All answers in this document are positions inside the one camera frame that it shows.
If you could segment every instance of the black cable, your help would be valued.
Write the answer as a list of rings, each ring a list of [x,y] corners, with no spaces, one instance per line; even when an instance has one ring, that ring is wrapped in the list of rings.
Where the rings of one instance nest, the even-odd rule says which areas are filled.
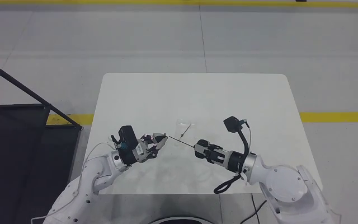
[[[250,215],[249,217],[245,218],[242,222],[240,222],[240,224],[243,224],[244,222],[246,222],[247,220],[249,220],[250,218],[254,217],[257,212],[262,208],[262,206],[267,202],[267,200],[265,200],[264,202],[262,202],[262,204],[260,204],[260,206],[258,207],[258,209],[255,211],[254,214]]]
[[[254,208],[255,211],[256,211],[256,205],[255,205],[255,201],[253,200],[253,194],[251,194],[251,200],[252,200],[253,208]],[[256,217],[257,217],[257,222],[258,222],[258,224],[260,224],[260,219],[258,218],[257,212],[256,212]]]
[[[230,186],[233,184],[233,182],[237,181],[240,178],[241,178],[241,175],[239,174],[237,176],[234,176],[232,179],[225,181],[224,183],[220,184],[219,186],[217,186],[214,189],[214,193],[221,194],[223,192],[226,192],[230,188]]]

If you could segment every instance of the black fabric panel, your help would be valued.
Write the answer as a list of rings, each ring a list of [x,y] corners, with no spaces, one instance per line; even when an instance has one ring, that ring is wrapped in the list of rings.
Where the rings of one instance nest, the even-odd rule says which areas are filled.
[[[48,213],[68,183],[78,135],[79,130],[72,125],[46,127],[15,224],[30,223],[31,218]]]
[[[49,109],[0,105],[1,223],[13,223]]]

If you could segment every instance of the black metal frame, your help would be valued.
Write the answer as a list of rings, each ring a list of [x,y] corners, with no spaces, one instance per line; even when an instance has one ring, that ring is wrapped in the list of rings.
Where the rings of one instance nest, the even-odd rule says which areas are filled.
[[[35,100],[37,100],[38,102],[42,103],[44,106],[49,107],[50,110],[52,110],[53,112],[57,113],[58,115],[60,115],[62,118],[64,118],[65,120],[67,120],[68,122],[70,122],[71,124],[73,124],[76,128],[78,128],[79,130],[82,130],[82,126],[79,125],[77,122],[75,122],[74,120],[72,120],[69,116],[65,115],[64,113],[62,113],[59,109],[57,109],[56,107],[54,107],[52,104],[50,104],[49,102],[47,102],[46,100],[44,100],[41,96],[37,95],[36,93],[34,93],[31,89],[27,88],[25,85],[23,85],[21,82],[19,82],[18,80],[16,80],[15,78],[13,78],[12,76],[10,76],[8,73],[6,73],[4,70],[0,69],[0,76],[2,76],[4,79],[6,79],[7,81],[9,81],[10,83],[12,83],[14,86],[16,86],[17,88],[19,88],[20,90],[24,91],[25,93],[27,93],[28,95],[30,95],[32,98],[34,98]]]

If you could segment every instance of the white cable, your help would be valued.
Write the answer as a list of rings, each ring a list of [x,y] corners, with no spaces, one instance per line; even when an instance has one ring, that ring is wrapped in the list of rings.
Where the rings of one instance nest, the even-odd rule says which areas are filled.
[[[81,185],[81,179],[82,179],[82,173],[83,173],[84,165],[85,165],[86,162],[88,161],[88,158],[89,158],[90,154],[91,154],[91,153],[95,150],[95,148],[96,148],[97,146],[99,146],[100,144],[106,144],[107,146],[109,146],[109,147],[111,147],[113,150],[115,150],[115,149],[113,148],[113,146],[111,146],[111,145],[109,144],[109,142],[100,142],[100,143],[96,144],[96,146],[94,146],[94,148],[89,152],[89,154],[87,155],[86,159],[84,160],[84,163],[83,163],[82,169],[81,169],[81,174],[79,175],[77,190],[74,192],[74,193],[76,193],[76,194],[72,194],[72,195],[74,195],[74,197],[73,197],[67,204],[65,204],[65,205],[62,206],[61,208],[57,209],[55,212],[53,212],[53,213],[51,213],[51,214],[48,214],[48,215],[46,215],[46,216],[41,216],[41,217],[34,217],[34,218],[32,218],[32,219],[30,220],[31,224],[34,224],[34,223],[33,223],[34,220],[40,220],[40,219],[42,219],[42,218],[47,218],[47,217],[49,217],[49,216],[52,216],[53,214],[56,214],[56,213],[59,212],[61,209],[63,209],[64,207],[66,207],[66,206],[68,206],[69,204],[71,204],[71,202],[73,202],[73,200],[75,199],[75,197],[77,197],[77,195],[78,195],[78,190],[79,190],[79,187],[80,187],[80,185]]]
[[[249,140],[249,144],[248,144],[248,149],[251,149],[251,128],[248,128],[248,130],[250,131],[250,140]]]

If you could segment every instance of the thin stick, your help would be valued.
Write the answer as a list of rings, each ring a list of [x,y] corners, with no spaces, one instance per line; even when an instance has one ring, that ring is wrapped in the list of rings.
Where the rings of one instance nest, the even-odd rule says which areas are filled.
[[[181,134],[181,136],[180,136],[179,139],[181,139],[181,138],[184,136],[185,132]]]
[[[178,142],[181,142],[181,143],[183,143],[183,144],[186,144],[187,146],[190,146],[190,147],[192,147],[192,148],[194,148],[194,146],[191,146],[191,145],[189,145],[189,144],[187,144],[187,143],[185,143],[185,142],[182,142],[181,140],[177,140]]]

